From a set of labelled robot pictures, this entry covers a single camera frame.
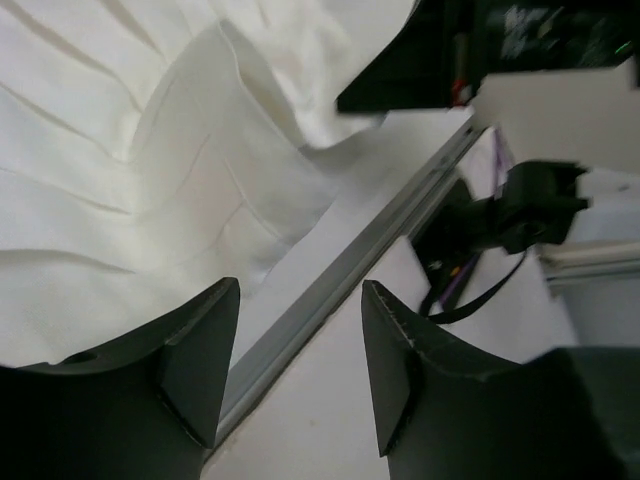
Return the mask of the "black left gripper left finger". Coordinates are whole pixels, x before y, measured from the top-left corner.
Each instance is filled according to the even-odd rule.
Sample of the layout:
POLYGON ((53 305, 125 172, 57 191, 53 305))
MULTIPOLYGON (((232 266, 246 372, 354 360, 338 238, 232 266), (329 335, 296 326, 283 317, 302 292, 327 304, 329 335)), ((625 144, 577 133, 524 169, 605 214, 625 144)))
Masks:
POLYGON ((63 362, 1 371, 5 479, 197 479, 213 449, 240 286, 63 362))

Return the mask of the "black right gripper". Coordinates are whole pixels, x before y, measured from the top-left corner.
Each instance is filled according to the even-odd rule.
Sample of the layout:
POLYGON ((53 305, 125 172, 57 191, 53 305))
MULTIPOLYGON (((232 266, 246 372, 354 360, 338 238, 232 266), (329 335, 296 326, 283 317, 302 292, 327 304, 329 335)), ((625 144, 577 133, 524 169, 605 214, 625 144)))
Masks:
POLYGON ((639 62, 637 1, 416 1, 338 95, 340 113, 466 106, 492 74, 639 62))

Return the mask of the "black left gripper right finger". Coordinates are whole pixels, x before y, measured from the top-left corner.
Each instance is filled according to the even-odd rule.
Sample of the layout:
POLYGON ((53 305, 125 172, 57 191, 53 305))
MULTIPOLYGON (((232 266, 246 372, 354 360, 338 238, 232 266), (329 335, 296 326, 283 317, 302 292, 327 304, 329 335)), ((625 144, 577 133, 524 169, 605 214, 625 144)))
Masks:
POLYGON ((639 352, 553 349, 518 364, 362 286, 379 453, 394 479, 635 479, 639 352))

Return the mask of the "white pleated skirt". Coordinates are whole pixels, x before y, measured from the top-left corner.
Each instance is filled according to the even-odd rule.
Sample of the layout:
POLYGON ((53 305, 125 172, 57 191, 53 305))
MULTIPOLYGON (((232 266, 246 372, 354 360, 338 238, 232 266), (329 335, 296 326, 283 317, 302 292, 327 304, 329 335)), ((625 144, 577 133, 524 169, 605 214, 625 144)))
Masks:
POLYGON ((307 156, 353 44, 317 1, 1 5, 1 362, 62 360, 224 277, 252 297, 332 205, 307 156))

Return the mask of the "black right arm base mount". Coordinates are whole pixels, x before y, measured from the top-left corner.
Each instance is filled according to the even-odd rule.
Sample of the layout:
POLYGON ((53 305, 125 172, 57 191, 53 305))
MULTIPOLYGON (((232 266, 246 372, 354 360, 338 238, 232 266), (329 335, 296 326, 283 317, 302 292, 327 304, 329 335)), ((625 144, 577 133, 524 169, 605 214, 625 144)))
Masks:
POLYGON ((438 325, 466 319, 507 284, 530 247, 563 244, 576 215, 591 206, 578 193, 578 179, 588 172, 577 162, 526 161, 508 170, 497 193, 482 199, 471 196, 466 180, 457 180, 413 240, 429 282, 419 314, 438 325), (520 259, 485 293, 459 306, 481 255, 492 249, 520 259))

